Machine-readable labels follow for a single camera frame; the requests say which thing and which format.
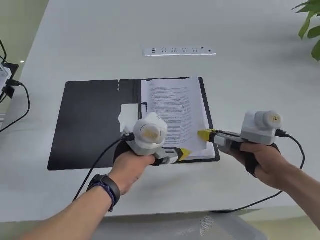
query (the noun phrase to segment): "person's right hand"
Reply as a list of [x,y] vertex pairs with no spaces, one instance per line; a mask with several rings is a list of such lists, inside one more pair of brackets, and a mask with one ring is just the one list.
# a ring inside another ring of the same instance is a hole
[[231,151],[229,154],[236,158],[241,164],[245,165],[245,159],[241,152],[248,152],[255,155],[260,164],[255,168],[255,176],[264,184],[279,190],[285,190],[286,177],[291,174],[295,166],[287,160],[273,147],[243,143],[240,151]]

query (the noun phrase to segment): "plant leaf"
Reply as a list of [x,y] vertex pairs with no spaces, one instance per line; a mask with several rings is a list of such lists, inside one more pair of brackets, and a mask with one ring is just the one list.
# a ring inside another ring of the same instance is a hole
[[320,40],[316,43],[316,45],[312,49],[311,55],[315,60],[317,60],[318,62],[320,61]]
[[308,39],[313,39],[320,36],[320,26],[316,26],[308,32]]
[[305,36],[306,32],[308,31],[308,28],[310,26],[310,19],[314,15],[316,15],[316,13],[311,11],[311,12],[309,12],[308,16],[306,17],[306,20],[305,20],[304,24],[302,25],[302,27],[301,27],[301,29],[299,31],[299,34],[298,34],[301,39],[304,39],[304,36]]
[[308,12],[315,12],[320,13],[320,1],[315,3],[308,3],[304,8],[297,11],[296,13],[308,13]]
[[299,4],[298,6],[295,6],[295,7],[292,8],[291,10],[295,10],[295,9],[297,9],[297,8],[300,8],[300,7],[305,6],[305,5],[308,5],[308,4],[309,4],[309,2],[306,1],[306,2],[304,2],[304,3]]

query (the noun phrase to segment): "black folder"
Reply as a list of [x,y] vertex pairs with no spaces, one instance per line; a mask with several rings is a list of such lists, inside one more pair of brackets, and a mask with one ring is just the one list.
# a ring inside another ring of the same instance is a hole
[[[55,128],[48,170],[90,169],[102,151],[120,137],[119,115],[122,104],[139,104],[142,117],[141,80],[121,79],[99,81],[69,81],[65,84],[60,112]],[[213,129],[204,81],[199,77],[203,102]],[[111,148],[96,168],[111,168],[116,146]],[[217,162],[215,158],[189,160],[187,163]]]

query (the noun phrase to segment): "cable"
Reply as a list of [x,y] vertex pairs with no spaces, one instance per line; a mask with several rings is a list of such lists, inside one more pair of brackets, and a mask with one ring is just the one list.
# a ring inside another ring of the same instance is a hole
[[15,120],[14,122],[10,123],[8,126],[6,126],[3,129],[1,129],[0,133],[2,133],[4,130],[10,128],[12,125],[16,124],[21,119],[23,119],[25,116],[27,116],[29,111],[30,111],[30,105],[31,105],[30,104],[30,96],[29,96],[28,89],[26,88],[26,86],[22,82],[15,81],[15,80],[7,80],[6,82],[7,82],[7,85],[9,85],[9,86],[22,86],[24,88],[25,93],[26,93],[26,97],[28,99],[28,109],[27,109],[27,111],[25,112],[25,114],[23,116],[19,117],[17,120]]
[[4,62],[6,62],[7,61],[7,57],[8,57],[8,55],[7,55],[7,51],[6,51],[6,49],[5,49],[5,46],[4,46],[4,44],[3,44],[3,42],[2,42],[2,40],[1,40],[1,38],[0,38],[0,46],[1,46],[1,48],[2,48],[2,50],[3,50],[3,53],[4,53],[4,57],[1,57],[2,58],[2,63],[4,63]]
[[2,102],[6,99],[7,96],[8,94],[4,95],[4,97],[0,100],[0,104],[2,104]]
[[[275,133],[275,136],[276,137],[281,137],[281,138],[289,138],[291,140],[293,140],[299,147],[300,151],[301,151],[301,154],[302,154],[302,162],[301,162],[301,165],[300,165],[300,169],[302,169],[305,165],[305,162],[306,162],[306,155],[305,155],[305,152],[300,144],[300,142],[295,139],[293,136],[287,134],[287,132],[283,131],[283,130],[277,130],[276,133]],[[256,201],[254,203],[251,203],[250,205],[247,205],[247,206],[243,206],[243,207],[239,207],[237,209],[233,209],[233,210],[218,210],[218,211],[213,211],[213,213],[219,213],[219,214],[230,214],[230,213],[235,213],[235,212],[238,212],[238,211],[241,211],[241,210],[244,210],[244,209],[247,209],[247,208],[250,208],[252,206],[255,206],[257,204],[260,204],[260,203],[263,203],[265,201],[268,201],[270,199],[273,199],[277,196],[279,196],[281,193],[283,193],[283,191],[279,191],[278,193],[272,195],[272,196],[269,196],[269,197],[266,197],[260,201]]]
[[122,136],[122,137],[120,137],[118,140],[116,140],[116,141],[113,142],[111,145],[109,145],[109,146],[100,154],[100,156],[97,158],[97,160],[94,162],[94,164],[93,164],[92,167],[90,168],[90,171],[89,171],[88,174],[86,175],[86,177],[85,177],[85,179],[84,179],[81,187],[79,188],[79,190],[78,190],[78,192],[76,193],[76,195],[75,195],[75,197],[74,197],[74,199],[73,199],[72,202],[74,202],[74,201],[78,198],[81,190],[84,188],[84,186],[85,186],[88,178],[90,177],[92,171],[94,170],[94,168],[96,167],[96,165],[98,164],[98,162],[101,160],[101,158],[105,155],[105,153],[106,153],[110,148],[112,148],[114,145],[116,145],[118,142],[120,142],[121,140],[125,139],[126,137],[127,137],[127,136]]
[[7,63],[8,64],[7,60],[5,60],[1,55],[0,55],[0,59],[2,59],[2,63]]

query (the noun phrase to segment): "table surface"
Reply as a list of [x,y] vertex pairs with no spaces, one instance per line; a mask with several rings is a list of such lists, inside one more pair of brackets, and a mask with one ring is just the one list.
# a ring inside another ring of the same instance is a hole
[[[297,36],[305,15],[290,9],[299,2],[51,0],[20,79],[30,113],[0,135],[0,222],[58,213],[88,173],[47,170],[67,81],[201,76],[216,128],[238,132],[247,111],[276,110],[283,129],[303,145],[305,171],[320,180],[319,64],[311,58],[315,41]],[[142,55],[144,47],[172,45],[210,46],[217,56]],[[5,124],[26,108],[18,88]],[[293,142],[276,143],[300,164]],[[149,167],[110,215],[234,209],[275,192],[221,154],[220,162]],[[294,204],[282,194],[254,208]]]

